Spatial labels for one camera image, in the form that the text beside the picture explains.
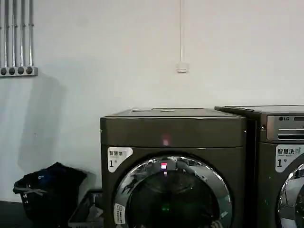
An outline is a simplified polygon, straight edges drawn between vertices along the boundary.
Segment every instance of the lg washing machine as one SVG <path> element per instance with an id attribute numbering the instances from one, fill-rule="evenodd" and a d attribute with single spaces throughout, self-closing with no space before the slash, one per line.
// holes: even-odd
<path id="1" fill-rule="evenodd" d="M 304 228 L 304 106 L 216 109 L 248 119 L 247 152 L 256 161 L 256 205 L 250 205 L 256 209 L 256 227 Z"/>
<path id="2" fill-rule="evenodd" d="M 242 228 L 245 118 L 209 109 L 101 118 L 105 228 Z"/>

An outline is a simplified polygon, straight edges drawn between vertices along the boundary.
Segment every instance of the washer door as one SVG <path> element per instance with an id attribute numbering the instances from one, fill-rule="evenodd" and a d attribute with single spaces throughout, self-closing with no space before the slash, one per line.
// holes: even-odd
<path id="1" fill-rule="evenodd" d="M 181 156 L 157 157 L 121 181 L 114 220 L 123 228 L 228 228 L 231 196 L 220 175 L 206 164 Z"/>
<path id="2" fill-rule="evenodd" d="M 304 228 L 304 164 L 290 173 L 278 202 L 282 228 Z"/>

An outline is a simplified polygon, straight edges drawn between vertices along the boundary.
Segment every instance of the floor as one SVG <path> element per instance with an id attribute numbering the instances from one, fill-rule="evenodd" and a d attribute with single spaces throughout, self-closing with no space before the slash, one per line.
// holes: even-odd
<path id="1" fill-rule="evenodd" d="M 1 228 L 32 228 L 21 203 L 0 201 Z"/>

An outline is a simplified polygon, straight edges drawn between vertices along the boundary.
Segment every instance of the black plastic basket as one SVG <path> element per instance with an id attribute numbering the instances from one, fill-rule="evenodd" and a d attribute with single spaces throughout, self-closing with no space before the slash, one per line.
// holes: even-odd
<path id="1" fill-rule="evenodd" d="M 13 192 L 20 194 L 25 213 L 34 224 L 66 226 L 77 207 L 78 188 L 85 177 L 82 171 L 57 162 L 25 175 L 14 184 Z"/>
<path id="2" fill-rule="evenodd" d="M 96 206 L 103 209 L 102 190 L 90 190 L 86 193 L 81 200 L 79 206 L 70 218 L 68 225 L 72 228 L 103 228 L 104 222 L 87 222 L 86 219 L 89 215 L 90 208 Z"/>

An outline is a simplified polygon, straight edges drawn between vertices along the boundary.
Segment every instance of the lg logo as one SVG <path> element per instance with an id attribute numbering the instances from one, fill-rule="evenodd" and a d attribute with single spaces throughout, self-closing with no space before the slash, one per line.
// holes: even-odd
<path id="1" fill-rule="evenodd" d="M 280 117 L 279 117 L 279 120 L 281 120 L 281 121 L 282 121 L 282 120 L 289 120 L 289 117 L 280 116 Z"/>

